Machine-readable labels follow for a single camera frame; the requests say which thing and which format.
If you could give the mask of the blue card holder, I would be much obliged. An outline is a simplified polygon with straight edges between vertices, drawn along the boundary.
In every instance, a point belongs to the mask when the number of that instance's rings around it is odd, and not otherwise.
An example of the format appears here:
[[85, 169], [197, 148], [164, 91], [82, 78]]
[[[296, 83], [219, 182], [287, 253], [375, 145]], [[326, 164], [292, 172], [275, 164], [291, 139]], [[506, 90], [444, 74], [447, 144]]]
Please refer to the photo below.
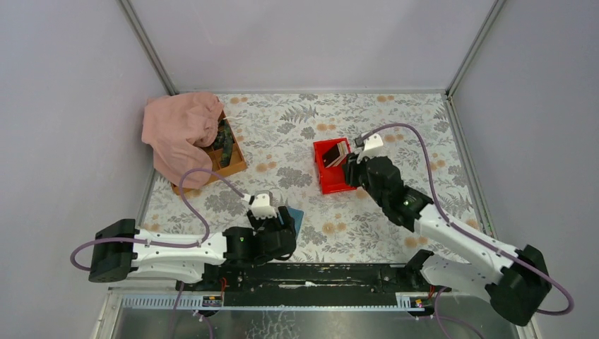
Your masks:
[[281, 206], [278, 209], [279, 219], [283, 226], [291, 227], [295, 234], [300, 232], [304, 212], [289, 206]]

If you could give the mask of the red plastic bin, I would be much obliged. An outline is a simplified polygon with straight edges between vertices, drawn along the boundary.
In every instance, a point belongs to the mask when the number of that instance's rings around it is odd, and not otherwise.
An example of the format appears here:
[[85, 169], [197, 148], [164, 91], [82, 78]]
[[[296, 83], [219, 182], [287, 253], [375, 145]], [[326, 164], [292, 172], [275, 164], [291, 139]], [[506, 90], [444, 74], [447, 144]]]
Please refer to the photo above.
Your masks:
[[350, 146], [347, 138], [337, 138], [313, 142], [314, 162], [316, 163], [318, 183], [321, 193], [335, 194], [344, 191], [353, 191], [355, 187], [348, 186], [345, 183], [345, 178], [341, 165], [336, 167], [325, 168], [322, 156], [325, 152], [335, 146], [337, 143], [344, 142], [348, 150]]

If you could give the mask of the pink cloth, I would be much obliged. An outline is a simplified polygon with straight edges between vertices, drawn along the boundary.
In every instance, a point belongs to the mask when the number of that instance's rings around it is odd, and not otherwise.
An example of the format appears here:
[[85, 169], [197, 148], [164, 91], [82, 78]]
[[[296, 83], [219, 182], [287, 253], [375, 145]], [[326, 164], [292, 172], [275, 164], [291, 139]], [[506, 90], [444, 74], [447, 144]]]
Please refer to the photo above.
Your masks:
[[153, 149], [155, 170], [177, 186], [189, 170], [211, 170], [213, 163], [204, 149], [215, 141], [223, 109], [213, 93], [150, 98], [141, 140]]

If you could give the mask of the floral patterned table mat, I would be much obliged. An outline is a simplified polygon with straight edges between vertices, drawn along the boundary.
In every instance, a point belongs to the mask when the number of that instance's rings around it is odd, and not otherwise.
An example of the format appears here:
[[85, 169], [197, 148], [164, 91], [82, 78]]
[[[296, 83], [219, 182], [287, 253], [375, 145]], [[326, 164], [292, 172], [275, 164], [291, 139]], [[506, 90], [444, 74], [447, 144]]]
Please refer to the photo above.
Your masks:
[[157, 176], [142, 228], [201, 236], [247, 226], [238, 192], [268, 190], [275, 204], [304, 212], [294, 262], [403, 263], [420, 249], [455, 259], [441, 244], [390, 223], [362, 189], [321, 193], [313, 142], [352, 141], [376, 127], [382, 128], [384, 155], [409, 186], [436, 191], [448, 214], [480, 228], [439, 93], [230, 94], [220, 100], [247, 168], [231, 176], [232, 187], [216, 181], [184, 197]]

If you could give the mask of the wooden organizer tray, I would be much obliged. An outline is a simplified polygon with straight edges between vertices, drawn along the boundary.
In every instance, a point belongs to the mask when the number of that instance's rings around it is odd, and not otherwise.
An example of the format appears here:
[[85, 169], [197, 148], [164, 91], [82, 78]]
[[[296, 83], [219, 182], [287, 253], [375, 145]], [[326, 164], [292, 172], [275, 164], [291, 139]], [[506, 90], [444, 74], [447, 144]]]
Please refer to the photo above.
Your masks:
[[183, 190], [201, 189], [247, 165], [223, 108], [171, 113], [164, 127], [163, 175]]

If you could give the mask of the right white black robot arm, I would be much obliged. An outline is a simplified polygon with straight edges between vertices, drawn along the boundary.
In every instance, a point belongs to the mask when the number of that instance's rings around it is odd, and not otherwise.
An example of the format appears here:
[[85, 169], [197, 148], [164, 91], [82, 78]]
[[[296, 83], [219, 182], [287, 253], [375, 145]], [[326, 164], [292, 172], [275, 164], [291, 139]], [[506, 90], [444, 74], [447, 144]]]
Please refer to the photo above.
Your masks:
[[393, 224], [432, 239], [463, 258], [450, 261], [420, 250], [409, 261], [431, 285], [461, 290], [483, 301], [504, 319], [525, 326], [552, 285], [542, 252], [527, 245], [518, 249], [464, 225], [438, 209], [434, 200], [404, 184], [388, 157], [359, 160], [350, 154], [342, 166], [345, 182], [363, 188]]

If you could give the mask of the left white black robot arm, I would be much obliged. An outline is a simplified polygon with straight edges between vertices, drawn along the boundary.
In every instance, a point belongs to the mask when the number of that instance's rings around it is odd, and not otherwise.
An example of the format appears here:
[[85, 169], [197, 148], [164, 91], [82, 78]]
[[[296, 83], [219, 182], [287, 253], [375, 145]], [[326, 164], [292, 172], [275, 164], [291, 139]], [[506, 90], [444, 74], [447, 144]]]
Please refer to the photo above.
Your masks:
[[122, 219], [96, 233], [88, 270], [92, 283], [127, 278], [166, 278], [186, 285], [215, 283], [219, 267], [247, 268], [288, 260], [297, 248], [301, 210], [281, 206], [278, 216], [249, 227], [230, 227], [202, 240], [193, 234], [165, 234], [136, 228]]

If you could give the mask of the dark green patterned item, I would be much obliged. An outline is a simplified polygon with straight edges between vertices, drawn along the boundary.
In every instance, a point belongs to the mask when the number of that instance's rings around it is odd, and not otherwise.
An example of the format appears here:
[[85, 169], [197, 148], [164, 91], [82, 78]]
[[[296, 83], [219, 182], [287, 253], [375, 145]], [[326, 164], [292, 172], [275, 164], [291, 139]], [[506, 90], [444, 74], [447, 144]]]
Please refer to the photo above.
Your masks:
[[226, 119], [218, 124], [217, 136], [212, 144], [214, 150], [221, 150], [219, 165], [224, 168], [230, 165], [233, 153], [234, 137]]

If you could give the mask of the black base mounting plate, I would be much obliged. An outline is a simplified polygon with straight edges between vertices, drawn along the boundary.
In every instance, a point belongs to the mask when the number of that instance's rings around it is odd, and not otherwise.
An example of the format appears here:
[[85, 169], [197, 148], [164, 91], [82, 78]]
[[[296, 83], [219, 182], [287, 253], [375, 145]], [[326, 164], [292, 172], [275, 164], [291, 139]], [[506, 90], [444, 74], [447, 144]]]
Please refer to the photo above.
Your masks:
[[427, 297], [432, 287], [403, 264], [267, 263], [238, 268], [207, 266], [199, 282], [178, 281], [185, 292], [214, 292], [241, 306], [384, 305], [392, 295]]

